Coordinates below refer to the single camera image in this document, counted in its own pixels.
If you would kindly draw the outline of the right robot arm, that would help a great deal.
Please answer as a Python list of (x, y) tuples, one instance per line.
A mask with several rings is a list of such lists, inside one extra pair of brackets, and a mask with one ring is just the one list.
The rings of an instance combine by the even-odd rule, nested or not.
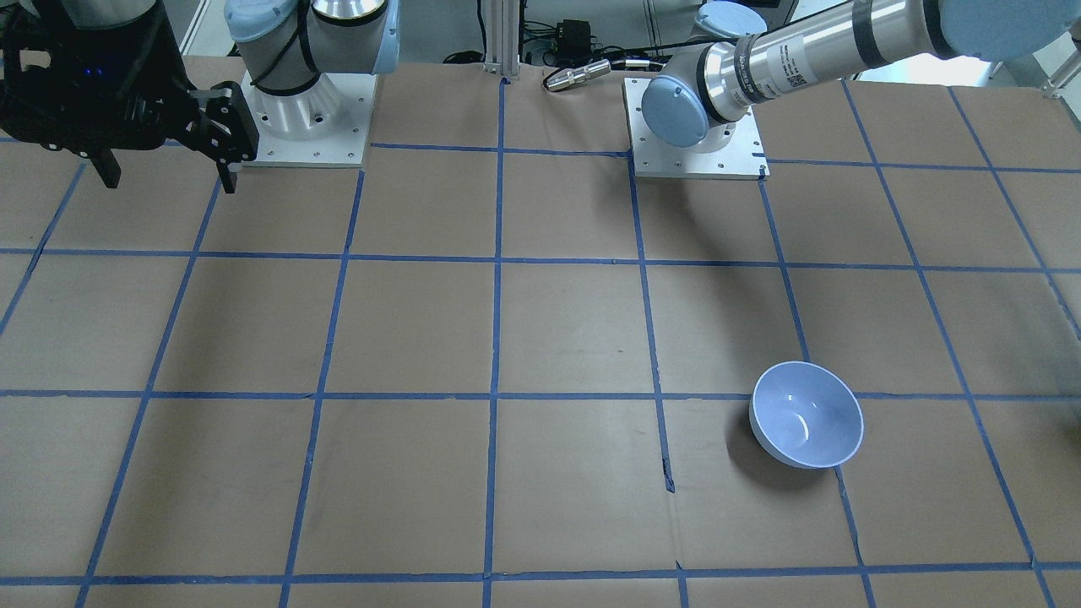
[(246, 63), (239, 82), (193, 84), (162, 1), (3, 3), (3, 131), (93, 166), (106, 187), (115, 151), (175, 141), (205, 155), (221, 187), (258, 158), (259, 125), (307, 138), (341, 114), (333, 72), (393, 72), (393, 1), (228, 1), (229, 35)]

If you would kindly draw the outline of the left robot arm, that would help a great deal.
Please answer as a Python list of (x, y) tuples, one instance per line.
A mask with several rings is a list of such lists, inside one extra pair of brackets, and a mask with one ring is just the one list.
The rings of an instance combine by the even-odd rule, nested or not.
[(750, 107), (920, 54), (1005, 62), (1050, 45), (1078, 22), (1077, 1), (849, 1), (764, 31), (752, 10), (707, 1), (695, 42), (673, 54), (638, 104), (653, 135), (691, 149)]

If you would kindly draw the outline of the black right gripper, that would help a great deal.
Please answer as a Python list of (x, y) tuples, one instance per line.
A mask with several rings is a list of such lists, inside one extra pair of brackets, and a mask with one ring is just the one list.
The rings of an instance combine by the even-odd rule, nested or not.
[(112, 149), (186, 141), (215, 162), (232, 195), (261, 134), (243, 89), (193, 91), (161, 1), (19, 1), (3, 21), (3, 131), (89, 157), (105, 188)]

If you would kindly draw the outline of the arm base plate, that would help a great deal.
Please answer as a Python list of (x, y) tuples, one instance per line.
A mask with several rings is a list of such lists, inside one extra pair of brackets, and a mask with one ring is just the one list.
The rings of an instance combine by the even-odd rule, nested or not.
[(254, 168), (362, 168), (368, 150), (376, 74), (325, 72), (309, 90), (284, 97), (241, 89), (259, 131)]
[(755, 113), (718, 122), (688, 82), (660, 76), (624, 80), (627, 123), (632, 135), (633, 174), (651, 179), (768, 179), (768, 155)]

